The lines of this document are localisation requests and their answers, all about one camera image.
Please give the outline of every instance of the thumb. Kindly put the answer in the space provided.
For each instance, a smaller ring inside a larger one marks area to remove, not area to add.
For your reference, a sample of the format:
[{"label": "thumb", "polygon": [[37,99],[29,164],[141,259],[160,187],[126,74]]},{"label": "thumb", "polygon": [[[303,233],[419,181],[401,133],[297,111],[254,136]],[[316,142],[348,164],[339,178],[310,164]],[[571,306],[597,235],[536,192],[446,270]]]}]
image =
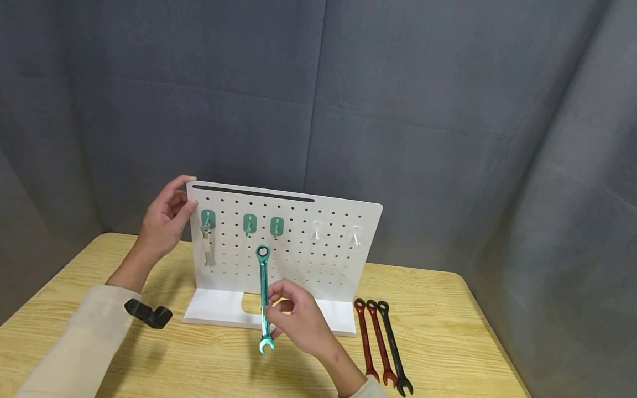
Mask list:
[{"label": "thumb", "polygon": [[268,322],[276,325],[277,329],[280,328],[282,331],[287,330],[287,326],[289,325],[291,319],[290,315],[284,314],[281,312],[280,306],[267,306],[266,307],[266,319]]},{"label": "thumb", "polygon": [[193,214],[196,208],[197,208],[196,200],[188,201],[186,204],[182,206],[179,213],[177,213],[177,215],[173,218],[172,223],[177,225],[179,229],[183,230],[188,220],[190,220],[190,216]]}]

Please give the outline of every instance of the white pegboard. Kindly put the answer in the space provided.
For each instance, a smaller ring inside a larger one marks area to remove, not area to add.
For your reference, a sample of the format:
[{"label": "white pegboard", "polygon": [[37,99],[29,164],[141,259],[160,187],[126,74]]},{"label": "white pegboard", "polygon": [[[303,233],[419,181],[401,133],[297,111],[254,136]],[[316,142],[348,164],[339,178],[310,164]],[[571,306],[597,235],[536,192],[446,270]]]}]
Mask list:
[{"label": "white pegboard", "polygon": [[[346,302],[351,309],[382,212],[380,204],[203,181],[188,183],[187,193],[199,202],[190,219],[198,290],[260,293],[255,250],[265,243],[271,248],[270,283],[286,278],[318,301]],[[203,210],[215,212],[209,239],[200,230]],[[245,214],[257,217],[257,230],[248,236],[243,230]],[[284,220],[283,235],[277,238],[270,233],[273,217]],[[211,249],[208,266],[204,245]]]}]

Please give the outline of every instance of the sleeve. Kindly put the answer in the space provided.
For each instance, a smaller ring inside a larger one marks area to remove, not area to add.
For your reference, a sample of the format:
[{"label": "sleeve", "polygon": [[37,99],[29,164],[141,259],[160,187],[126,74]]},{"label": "sleeve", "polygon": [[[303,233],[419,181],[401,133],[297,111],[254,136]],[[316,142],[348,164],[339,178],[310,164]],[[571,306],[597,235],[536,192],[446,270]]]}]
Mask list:
[{"label": "sleeve", "polygon": [[387,394],[374,376],[367,376],[367,382],[350,398],[387,398]]},{"label": "sleeve", "polygon": [[95,286],[69,320],[64,334],[29,375],[14,398],[91,398],[132,324],[124,309],[140,295]]}]

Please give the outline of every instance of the black slot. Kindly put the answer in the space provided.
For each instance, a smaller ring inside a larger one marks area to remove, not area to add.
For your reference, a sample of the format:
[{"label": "black slot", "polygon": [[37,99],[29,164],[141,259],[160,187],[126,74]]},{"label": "black slot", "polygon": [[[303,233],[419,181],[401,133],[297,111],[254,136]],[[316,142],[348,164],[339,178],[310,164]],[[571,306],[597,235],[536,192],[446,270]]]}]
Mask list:
[{"label": "black slot", "polygon": [[308,197],[286,196],[286,195],[278,195],[278,194],[265,194],[265,193],[262,193],[262,192],[252,192],[252,191],[249,191],[249,190],[239,190],[239,189],[229,189],[229,188],[219,188],[219,187],[207,187],[206,185],[193,185],[192,188],[194,188],[194,189],[203,189],[203,190],[213,190],[213,191],[217,191],[217,192],[227,192],[228,194],[263,196],[263,197],[272,197],[274,199],[287,199],[289,201],[314,203],[314,199],[308,198]]}]

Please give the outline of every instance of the black clamp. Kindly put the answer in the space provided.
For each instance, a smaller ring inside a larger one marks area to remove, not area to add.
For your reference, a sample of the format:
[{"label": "black clamp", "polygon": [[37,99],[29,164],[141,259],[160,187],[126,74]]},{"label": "black clamp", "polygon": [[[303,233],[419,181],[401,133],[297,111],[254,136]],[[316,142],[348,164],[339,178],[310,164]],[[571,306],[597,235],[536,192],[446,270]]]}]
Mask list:
[{"label": "black clamp", "polygon": [[173,313],[166,307],[159,306],[155,311],[136,299],[130,299],[124,304],[126,312],[141,320],[153,329],[163,329],[173,317]]}]

